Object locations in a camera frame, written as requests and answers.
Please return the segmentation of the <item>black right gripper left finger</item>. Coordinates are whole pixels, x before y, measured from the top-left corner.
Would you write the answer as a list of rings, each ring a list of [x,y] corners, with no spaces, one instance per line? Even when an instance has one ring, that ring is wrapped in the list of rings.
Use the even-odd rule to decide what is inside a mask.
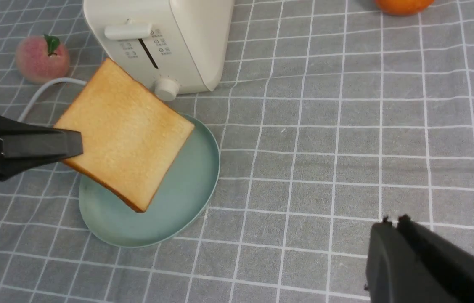
[[[30,125],[0,115],[0,181],[81,154],[80,132]]]

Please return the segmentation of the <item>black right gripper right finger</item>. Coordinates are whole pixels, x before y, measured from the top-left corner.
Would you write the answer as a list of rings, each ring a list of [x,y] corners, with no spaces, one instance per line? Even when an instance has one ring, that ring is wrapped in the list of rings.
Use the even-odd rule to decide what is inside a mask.
[[[372,225],[365,275],[372,303],[474,303],[474,256],[408,215]]]

